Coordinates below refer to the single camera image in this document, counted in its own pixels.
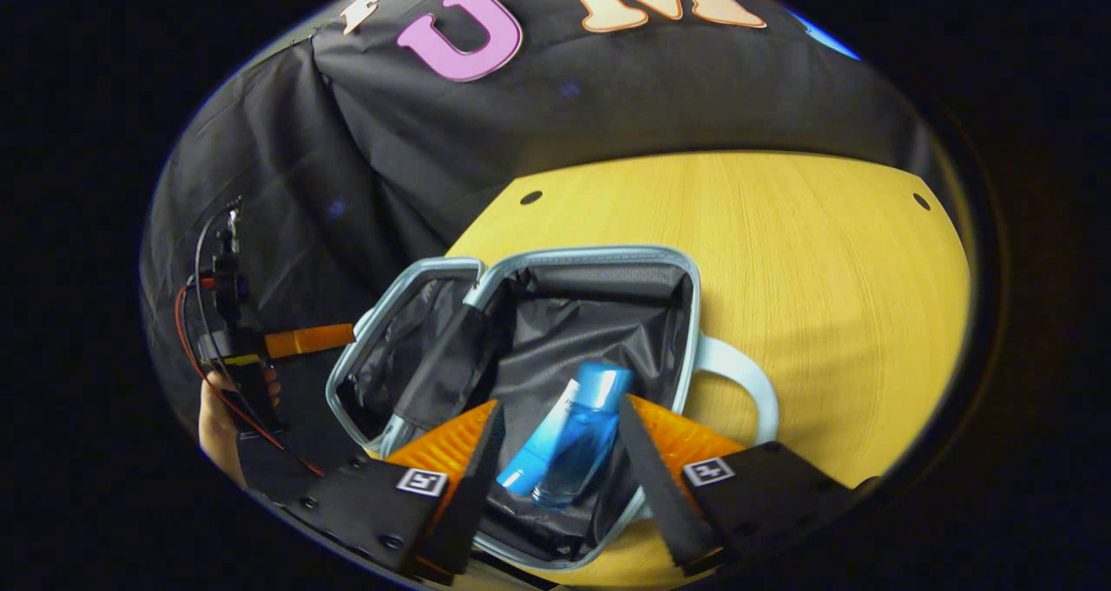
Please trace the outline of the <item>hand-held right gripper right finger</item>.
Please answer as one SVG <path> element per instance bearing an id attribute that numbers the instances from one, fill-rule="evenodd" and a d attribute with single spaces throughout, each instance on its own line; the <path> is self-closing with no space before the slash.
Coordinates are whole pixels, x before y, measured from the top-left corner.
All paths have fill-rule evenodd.
<path id="1" fill-rule="evenodd" d="M 631 394 L 620 404 L 619 438 L 667 551 L 687 575 L 782 555 L 878 481 L 845 485 L 789 445 L 739 445 Z"/>

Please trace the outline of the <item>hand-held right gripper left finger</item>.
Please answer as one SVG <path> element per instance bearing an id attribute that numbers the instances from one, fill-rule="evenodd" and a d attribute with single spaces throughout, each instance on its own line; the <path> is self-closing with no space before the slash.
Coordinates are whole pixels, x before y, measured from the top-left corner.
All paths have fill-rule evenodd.
<path id="1" fill-rule="evenodd" d="M 503 405 L 488 401 L 386 460 L 353 459 L 322 475 L 286 515 L 373 570 L 453 579 L 471 559 L 504 438 Z"/>

